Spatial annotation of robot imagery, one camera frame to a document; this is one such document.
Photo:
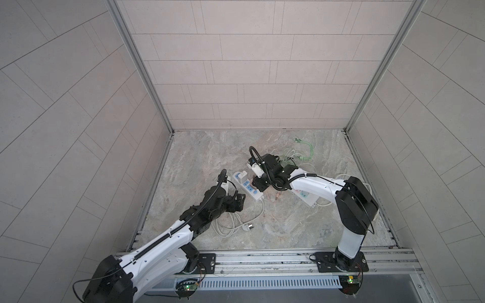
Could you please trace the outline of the right green circuit board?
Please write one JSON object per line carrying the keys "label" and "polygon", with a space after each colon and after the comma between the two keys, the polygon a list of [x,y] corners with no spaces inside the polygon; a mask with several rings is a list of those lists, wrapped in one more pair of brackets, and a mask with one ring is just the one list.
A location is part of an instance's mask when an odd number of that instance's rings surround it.
{"label": "right green circuit board", "polygon": [[339,289],[345,295],[355,295],[361,288],[361,278],[354,275],[342,275],[338,277],[341,284]]}

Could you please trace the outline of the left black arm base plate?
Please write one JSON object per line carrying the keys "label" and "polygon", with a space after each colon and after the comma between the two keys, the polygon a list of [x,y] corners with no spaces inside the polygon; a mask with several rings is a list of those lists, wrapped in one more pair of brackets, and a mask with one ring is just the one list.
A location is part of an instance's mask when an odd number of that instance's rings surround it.
{"label": "left black arm base plate", "polygon": [[215,272],[215,253],[202,253],[196,257],[188,259],[186,267],[181,274],[184,275],[199,275],[199,274],[214,274]]}

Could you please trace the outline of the green circuit board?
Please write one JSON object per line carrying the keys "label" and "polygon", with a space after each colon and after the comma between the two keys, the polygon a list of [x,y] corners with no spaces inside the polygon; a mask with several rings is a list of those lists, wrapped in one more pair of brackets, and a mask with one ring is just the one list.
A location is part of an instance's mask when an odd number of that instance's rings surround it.
{"label": "green circuit board", "polygon": [[338,277],[341,284],[339,289],[345,295],[355,295],[361,288],[361,278],[354,275],[342,275]]}
{"label": "green circuit board", "polygon": [[186,279],[178,282],[175,286],[175,293],[179,299],[189,299],[199,288],[198,279]]}

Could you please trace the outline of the left green circuit board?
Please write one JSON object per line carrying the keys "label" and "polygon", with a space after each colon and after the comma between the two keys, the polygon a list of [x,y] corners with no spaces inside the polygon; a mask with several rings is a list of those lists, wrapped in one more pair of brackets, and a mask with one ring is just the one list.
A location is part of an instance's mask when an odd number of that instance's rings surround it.
{"label": "left green circuit board", "polygon": [[189,299],[199,288],[198,279],[186,279],[178,282],[175,286],[175,293],[179,299]]}

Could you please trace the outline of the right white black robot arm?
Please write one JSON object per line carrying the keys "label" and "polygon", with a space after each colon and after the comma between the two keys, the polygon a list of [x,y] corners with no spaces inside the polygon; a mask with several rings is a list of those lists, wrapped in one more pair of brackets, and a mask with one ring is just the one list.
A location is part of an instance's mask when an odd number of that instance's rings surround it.
{"label": "right white black robot arm", "polygon": [[259,191],[270,186],[277,191],[299,190],[337,206],[344,229],[332,263],[341,271],[352,270],[367,233],[375,232],[373,221],[379,212],[378,203],[362,181],[353,176],[325,178],[293,164],[282,166],[277,156],[261,156],[253,146],[249,151],[248,167],[255,173],[252,185]]}

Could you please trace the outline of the white charger adapter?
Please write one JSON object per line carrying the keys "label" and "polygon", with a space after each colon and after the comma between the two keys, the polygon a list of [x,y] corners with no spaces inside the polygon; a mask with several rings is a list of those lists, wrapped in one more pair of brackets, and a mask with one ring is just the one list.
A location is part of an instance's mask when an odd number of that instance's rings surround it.
{"label": "white charger adapter", "polygon": [[246,171],[238,172],[236,175],[236,179],[240,183],[244,183],[247,180],[247,172]]}

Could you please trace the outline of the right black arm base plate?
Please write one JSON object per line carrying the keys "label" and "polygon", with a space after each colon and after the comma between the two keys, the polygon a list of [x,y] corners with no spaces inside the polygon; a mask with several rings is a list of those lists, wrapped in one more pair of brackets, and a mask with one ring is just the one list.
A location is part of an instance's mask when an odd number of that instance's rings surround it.
{"label": "right black arm base plate", "polygon": [[338,249],[335,252],[316,252],[309,256],[309,260],[317,264],[319,273],[369,271],[362,251],[358,252],[354,258],[348,258]]}

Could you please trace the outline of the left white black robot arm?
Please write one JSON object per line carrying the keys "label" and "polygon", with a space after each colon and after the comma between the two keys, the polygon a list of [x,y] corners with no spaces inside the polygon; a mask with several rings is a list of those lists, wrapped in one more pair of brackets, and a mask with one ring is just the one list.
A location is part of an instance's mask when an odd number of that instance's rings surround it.
{"label": "left white black robot arm", "polygon": [[205,192],[199,205],[188,208],[179,219],[145,246],[120,258],[110,255],[86,279],[80,302],[136,302],[168,276],[191,273],[200,252],[191,243],[223,213],[243,210],[245,194],[228,193],[227,171],[221,170],[217,184]]}

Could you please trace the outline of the white multicolour socket power strip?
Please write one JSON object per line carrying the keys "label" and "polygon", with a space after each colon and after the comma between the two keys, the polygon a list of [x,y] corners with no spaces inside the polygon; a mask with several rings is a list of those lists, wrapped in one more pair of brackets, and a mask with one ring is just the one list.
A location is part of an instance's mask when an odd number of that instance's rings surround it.
{"label": "white multicolour socket power strip", "polygon": [[315,205],[317,204],[317,201],[319,197],[317,195],[301,191],[301,190],[295,190],[292,189],[291,192],[296,195],[302,202],[304,202],[307,206],[314,208]]}

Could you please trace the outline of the aluminium mounting rail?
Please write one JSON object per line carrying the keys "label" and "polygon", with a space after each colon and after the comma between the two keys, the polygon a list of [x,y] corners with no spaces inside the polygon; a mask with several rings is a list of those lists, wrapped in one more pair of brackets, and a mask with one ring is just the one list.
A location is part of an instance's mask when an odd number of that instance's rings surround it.
{"label": "aluminium mounting rail", "polygon": [[[420,273],[421,266],[411,249],[365,249],[369,266],[368,272],[319,273],[317,264],[309,260],[316,251],[297,250],[263,250],[263,251],[215,251],[214,274],[199,274],[206,282],[216,278],[236,281],[243,287],[271,285],[289,287],[290,285],[328,285],[341,288],[338,277],[342,275],[407,275]],[[196,275],[176,273],[169,278],[194,279]]]}

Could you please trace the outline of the white blue socket power strip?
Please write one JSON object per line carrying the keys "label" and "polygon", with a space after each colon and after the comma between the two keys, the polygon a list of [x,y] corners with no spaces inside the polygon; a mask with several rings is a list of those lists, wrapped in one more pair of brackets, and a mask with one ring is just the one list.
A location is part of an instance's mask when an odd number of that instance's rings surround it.
{"label": "white blue socket power strip", "polygon": [[250,176],[248,175],[248,173],[247,173],[247,180],[244,183],[240,183],[236,179],[236,175],[238,172],[242,172],[242,171],[237,171],[232,175],[232,178],[234,179],[235,183],[238,184],[246,192],[246,194],[252,197],[255,201],[261,200],[263,198],[263,193],[252,185]]}

